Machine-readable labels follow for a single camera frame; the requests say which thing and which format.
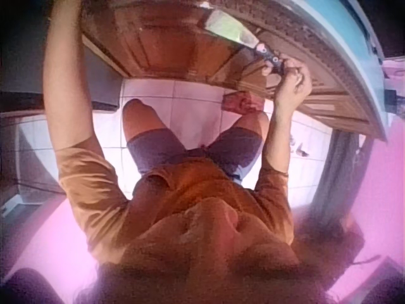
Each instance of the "orange shirt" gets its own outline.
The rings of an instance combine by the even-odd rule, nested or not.
[[[262,168],[255,190],[231,181],[207,158],[188,158],[144,175],[132,200],[118,187],[113,166],[82,148],[56,152],[59,181],[73,214],[87,236],[89,251],[100,263],[121,263],[131,240],[154,223],[193,207],[208,197],[221,198],[236,210],[251,213],[280,240],[293,240],[287,201],[288,175]]]

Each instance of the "person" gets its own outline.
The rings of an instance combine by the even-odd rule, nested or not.
[[[307,66],[282,56],[270,122],[250,113],[191,151],[151,107],[126,104],[125,138],[142,174],[128,200],[94,133],[81,5],[55,1],[44,62],[59,182],[99,262],[97,282],[78,301],[322,303],[323,290],[290,247],[287,201],[292,115],[311,92]],[[239,182],[262,147],[255,190],[244,189]]]

